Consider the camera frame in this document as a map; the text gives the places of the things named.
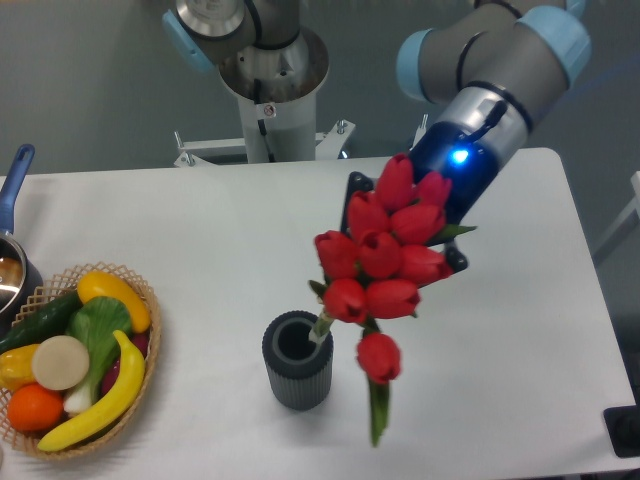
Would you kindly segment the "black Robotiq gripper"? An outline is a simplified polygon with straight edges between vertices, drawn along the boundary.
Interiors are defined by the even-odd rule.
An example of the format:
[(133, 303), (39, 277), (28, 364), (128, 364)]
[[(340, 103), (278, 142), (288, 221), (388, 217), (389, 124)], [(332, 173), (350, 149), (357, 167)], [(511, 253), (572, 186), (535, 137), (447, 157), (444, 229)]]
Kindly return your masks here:
[[(462, 140), (462, 136), (463, 130), (458, 125), (437, 122), (409, 152), (415, 183), (431, 172), (439, 173), (452, 182), (445, 202), (447, 221), (452, 224), (461, 222), (499, 172), (498, 160), (491, 150)], [(349, 174), (340, 222), (341, 233), (348, 233), (348, 207), (353, 195), (373, 191), (374, 185), (374, 180), (361, 172)], [(436, 251), (439, 260), (432, 260), (429, 264), (431, 280), (444, 280), (468, 268), (469, 261), (454, 238), (432, 241), (427, 246), (431, 251), (436, 246), (442, 247)]]

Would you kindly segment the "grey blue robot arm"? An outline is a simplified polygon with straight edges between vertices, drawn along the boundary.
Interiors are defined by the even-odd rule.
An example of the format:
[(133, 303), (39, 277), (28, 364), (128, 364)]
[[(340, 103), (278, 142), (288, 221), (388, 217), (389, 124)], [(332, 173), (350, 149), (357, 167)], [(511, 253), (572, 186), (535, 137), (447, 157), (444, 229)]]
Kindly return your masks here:
[[(443, 106), (409, 157), (416, 180), (453, 183), (459, 223), (591, 55), (581, 1), (478, 1), (453, 26), (410, 35), (396, 60), (409, 97)], [(179, 1), (162, 18), (195, 70), (217, 70), (238, 101), (252, 163), (315, 160), (316, 94), (329, 68), (323, 41), (295, 1)]]

